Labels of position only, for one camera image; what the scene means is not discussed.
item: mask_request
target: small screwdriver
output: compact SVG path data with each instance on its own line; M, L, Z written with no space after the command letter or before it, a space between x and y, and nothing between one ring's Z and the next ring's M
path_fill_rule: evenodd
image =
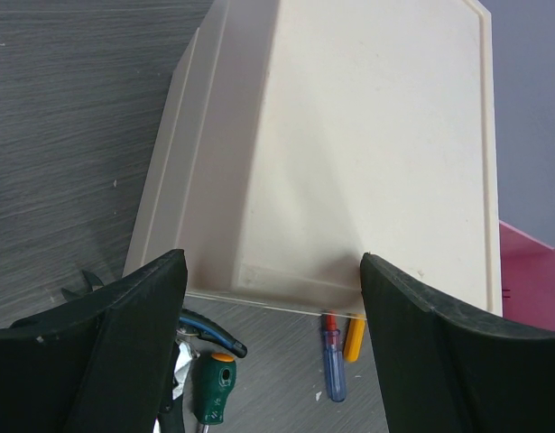
M339 334L335 317L329 314L325 315L325 329L323 330L325 383L329 398L337 403L345 400L347 394L346 373Z
M201 356L199 383L195 389L195 416L199 433L223 422L223 411L229 393L235 387L236 362L233 356L212 354Z

